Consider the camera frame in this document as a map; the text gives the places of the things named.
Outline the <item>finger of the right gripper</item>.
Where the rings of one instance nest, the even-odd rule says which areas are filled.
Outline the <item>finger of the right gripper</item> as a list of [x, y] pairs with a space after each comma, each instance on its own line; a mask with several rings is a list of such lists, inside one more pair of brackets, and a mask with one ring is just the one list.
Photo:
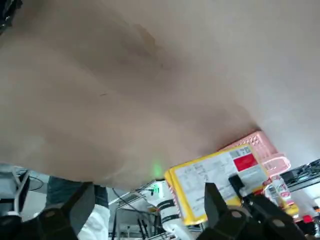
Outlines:
[[246, 198], [247, 196], [253, 195], [252, 189], [250, 187], [245, 186], [241, 178], [237, 174], [231, 175], [228, 178], [228, 181], [240, 200]]

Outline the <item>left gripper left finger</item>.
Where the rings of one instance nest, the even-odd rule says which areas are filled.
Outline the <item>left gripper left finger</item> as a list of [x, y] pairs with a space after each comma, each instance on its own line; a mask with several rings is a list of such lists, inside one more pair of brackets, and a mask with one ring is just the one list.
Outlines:
[[22, 183], [14, 198], [0, 207], [2, 240], [76, 240], [95, 206], [94, 185], [84, 182], [65, 203], [49, 206], [23, 221], [20, 195], [26, 192]]

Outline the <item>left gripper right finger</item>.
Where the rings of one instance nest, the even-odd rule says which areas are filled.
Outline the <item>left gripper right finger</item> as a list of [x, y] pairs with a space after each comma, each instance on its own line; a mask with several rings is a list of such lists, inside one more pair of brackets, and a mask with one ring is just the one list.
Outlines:
[[293, 218], [264, 195], [249, 194], [242, 207], [230, 209], [214, 183], [205, 184], [208, 227], [201, 240], [305, 240]]

